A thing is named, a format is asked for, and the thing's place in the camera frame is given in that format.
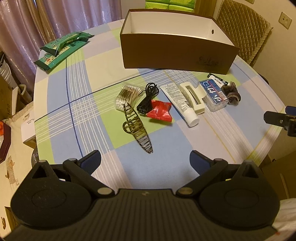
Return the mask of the blue floss pick box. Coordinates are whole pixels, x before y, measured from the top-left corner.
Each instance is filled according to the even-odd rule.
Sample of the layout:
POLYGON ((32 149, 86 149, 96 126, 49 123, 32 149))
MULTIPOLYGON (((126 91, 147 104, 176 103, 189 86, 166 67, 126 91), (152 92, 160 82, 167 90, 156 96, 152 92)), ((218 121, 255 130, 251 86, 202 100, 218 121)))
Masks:
POLYGON ((223 93, 220 86, 213 79, 200 81, 201 86, 206 92, 202 98, 211 112, 218 111, 228 104, 228 98, 223 93))

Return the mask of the tortoiseshell hair claw clip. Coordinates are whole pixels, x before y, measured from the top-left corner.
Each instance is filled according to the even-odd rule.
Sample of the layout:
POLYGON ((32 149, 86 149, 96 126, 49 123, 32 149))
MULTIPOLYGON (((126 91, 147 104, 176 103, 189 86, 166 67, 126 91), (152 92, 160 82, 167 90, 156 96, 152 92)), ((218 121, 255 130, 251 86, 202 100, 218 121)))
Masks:
POLYGON ((123 130, 132 135, 145 152, 153 153, 151 140, 137 112, 129 103, 123 105, 123 110, 126 119, 122 124, 123 130))

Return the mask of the dark green sachet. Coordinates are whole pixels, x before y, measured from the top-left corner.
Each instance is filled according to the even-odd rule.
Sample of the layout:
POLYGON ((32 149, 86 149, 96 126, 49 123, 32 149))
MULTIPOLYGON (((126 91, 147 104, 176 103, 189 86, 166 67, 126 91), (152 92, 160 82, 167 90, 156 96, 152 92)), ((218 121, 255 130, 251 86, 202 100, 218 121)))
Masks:
POLYGON ((207 77, 208 77, 208 78, 211 78, 211 79, 213 79, 213 80, 217 80, 218 82, 221 82, 221 83, 223 83, 224 85, 228 85, 228 84, 229 84, 227 81, 223 80, 222 78, 220 78, 220 77, 218 77, 217 75, 212 74, 212 73, 209 73, 209 74, 207 75, 207 77))

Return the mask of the red snack packet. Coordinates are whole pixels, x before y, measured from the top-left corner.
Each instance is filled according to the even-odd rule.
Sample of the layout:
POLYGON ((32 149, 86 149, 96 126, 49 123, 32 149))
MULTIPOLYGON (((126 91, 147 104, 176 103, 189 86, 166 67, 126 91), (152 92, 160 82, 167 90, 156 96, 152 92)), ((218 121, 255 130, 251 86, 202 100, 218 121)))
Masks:
POLYGON ((172 116, 170 115, 171 103, 163 102, 160 100, 152 100, 152 110, 149 111, 146 116, 148 118, 153 118, 160 121, 172 121, 172 116))

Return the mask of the white hair claw clip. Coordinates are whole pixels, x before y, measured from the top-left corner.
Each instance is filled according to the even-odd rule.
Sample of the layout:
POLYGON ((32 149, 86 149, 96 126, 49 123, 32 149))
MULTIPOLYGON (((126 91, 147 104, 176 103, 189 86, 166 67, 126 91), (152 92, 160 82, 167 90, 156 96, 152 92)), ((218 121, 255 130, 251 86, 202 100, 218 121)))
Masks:
POLYGON ((180 84, 179 89, 185 96, 189 106, 191 106, 194 112, 197 115, 203 114, 205 111, 203 98, 206 96, 206 91, 203 89, 201 84, 198 84, 197 87, 194 87, 191 82, 185 82, 180 84))

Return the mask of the white cream tube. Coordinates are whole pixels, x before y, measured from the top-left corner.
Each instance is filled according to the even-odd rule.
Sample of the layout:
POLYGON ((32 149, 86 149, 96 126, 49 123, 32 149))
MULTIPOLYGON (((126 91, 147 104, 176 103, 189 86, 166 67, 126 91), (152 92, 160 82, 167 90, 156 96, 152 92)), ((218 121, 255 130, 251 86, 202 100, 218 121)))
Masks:
POLYGON ((160 89, 181 114, 189 127, 194 127, 199 123, 199 118, 193 108, 187 104, 187 100, 176 84, 169 83, 160 86, 160 89))

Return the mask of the cotton swab bag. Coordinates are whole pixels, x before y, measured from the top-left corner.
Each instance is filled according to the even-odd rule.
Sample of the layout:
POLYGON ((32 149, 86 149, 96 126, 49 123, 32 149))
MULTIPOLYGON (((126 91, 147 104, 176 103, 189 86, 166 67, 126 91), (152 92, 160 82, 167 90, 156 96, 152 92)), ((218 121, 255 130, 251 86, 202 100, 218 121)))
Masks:
POLYGON ((124 111, 124 105, 129 104, 132 108, 142 97, 144 89, 135 85, 123 85, 115 99, 115 109, 124 111))

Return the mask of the quilted chair back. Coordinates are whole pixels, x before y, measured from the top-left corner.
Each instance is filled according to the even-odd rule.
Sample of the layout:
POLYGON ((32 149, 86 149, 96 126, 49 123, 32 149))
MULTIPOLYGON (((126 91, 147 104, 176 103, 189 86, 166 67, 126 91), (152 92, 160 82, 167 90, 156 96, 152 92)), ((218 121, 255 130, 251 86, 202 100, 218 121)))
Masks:
POLYGON ((238 56, 253 66, 271 34, 271 24, 237 1, 222 1, 216 21, 238 45, 238 56))

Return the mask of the green wet wipes pack lower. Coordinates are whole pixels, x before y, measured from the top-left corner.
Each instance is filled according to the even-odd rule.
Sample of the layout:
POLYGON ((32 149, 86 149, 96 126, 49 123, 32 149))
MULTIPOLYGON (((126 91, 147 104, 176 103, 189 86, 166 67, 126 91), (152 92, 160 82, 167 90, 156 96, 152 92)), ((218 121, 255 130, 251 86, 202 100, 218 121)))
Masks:
POLYGON ((42 58, 35 61, 34 63, 41 68, 43 71, 51 71, 57 65, 59 65, 63 60, 69 57, 71 54, 76 52, 78 49, 85 46, 88 42, 84 41, 75 41, 70 44, 67 44, 65 47, 62 48, 60 53, 55 57, 49 53, 46 53, 42 58))

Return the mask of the green wet wipes pack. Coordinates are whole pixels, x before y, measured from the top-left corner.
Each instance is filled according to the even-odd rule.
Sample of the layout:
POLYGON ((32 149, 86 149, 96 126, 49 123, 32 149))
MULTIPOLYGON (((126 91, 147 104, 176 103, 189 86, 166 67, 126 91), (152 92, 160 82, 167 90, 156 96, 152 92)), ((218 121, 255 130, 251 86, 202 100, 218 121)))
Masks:
POLYGON ((63 37, 60 37, 56 40, 53 40, 47 43, 40 49, 56 57, 67 44, 71 44, 76 41, 87 42, 88 39, 92 37, 94 37, 94 35, 90 33, 72 32, 63 37))
POLYGON ((34 63, 41 68, 43 71, 51 71, 57 65, 59 65, 63 60, 69 57, 71 54, 76 52, 78 49, 85 46, 88 42, 84 41, 75 41, 70 44, 67 44, 65 47, 62 48, 60 53, 55 57, 49 53, 46 53, 42 58, 35 61, 34 63))

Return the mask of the green wet wipes pack upper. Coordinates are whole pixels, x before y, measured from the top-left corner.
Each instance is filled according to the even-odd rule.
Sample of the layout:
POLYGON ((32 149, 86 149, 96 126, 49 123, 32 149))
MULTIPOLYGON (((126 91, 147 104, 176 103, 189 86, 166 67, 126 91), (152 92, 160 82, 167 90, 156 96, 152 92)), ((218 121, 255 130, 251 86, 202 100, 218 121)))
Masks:
POLYGON ((47 43, 40 49, 56 57, 67 44, 71 44, 76 41, 87 42, 88 39, 92 37, 94 37, 94 35, 90 33, 72 32, 63 37, 60 37, 56 40, 53 40, 47 43))

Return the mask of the brown cardboard box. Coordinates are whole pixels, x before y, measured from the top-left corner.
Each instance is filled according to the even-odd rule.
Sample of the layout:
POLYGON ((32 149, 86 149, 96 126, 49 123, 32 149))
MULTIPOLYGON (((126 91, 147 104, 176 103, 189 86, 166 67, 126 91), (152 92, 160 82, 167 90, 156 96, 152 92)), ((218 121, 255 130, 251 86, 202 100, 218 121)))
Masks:
POLYGON ((218 74, 227 74, 239 51, 213 18, 164 9, 130 9, 120 44, 125 68, 218 74))

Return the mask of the green tissue pack bundle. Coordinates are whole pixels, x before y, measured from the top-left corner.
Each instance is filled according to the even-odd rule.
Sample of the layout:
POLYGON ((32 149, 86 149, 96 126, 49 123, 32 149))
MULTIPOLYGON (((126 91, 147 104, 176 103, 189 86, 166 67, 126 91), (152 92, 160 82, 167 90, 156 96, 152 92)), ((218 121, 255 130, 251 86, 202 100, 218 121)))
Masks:
POLYGON ((148 0, 145 1, 145 8, 186 11, 192 13, 194 11, 195 4, 195 0, 148 0))

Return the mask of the purple curtain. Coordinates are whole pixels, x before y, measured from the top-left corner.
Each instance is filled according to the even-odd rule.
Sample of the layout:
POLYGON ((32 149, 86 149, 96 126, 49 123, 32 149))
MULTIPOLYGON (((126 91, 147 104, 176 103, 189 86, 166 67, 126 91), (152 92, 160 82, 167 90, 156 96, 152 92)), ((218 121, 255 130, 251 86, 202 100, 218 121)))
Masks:
POLYGON ((1 51, 17 83, 33 93, 43 45, 121 18, 120 1, 1 1, 1 51))

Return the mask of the wall socket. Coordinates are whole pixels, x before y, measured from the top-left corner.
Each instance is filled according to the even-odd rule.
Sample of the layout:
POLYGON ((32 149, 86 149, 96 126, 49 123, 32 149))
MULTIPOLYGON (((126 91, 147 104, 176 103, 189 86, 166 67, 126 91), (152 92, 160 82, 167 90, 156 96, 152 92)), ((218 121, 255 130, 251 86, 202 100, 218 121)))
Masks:
POLYGON ((290 28, 291 23, 292 23, 292 19, 282 11, 281 15, 278 19, 278 22, 288 30, 290 28))

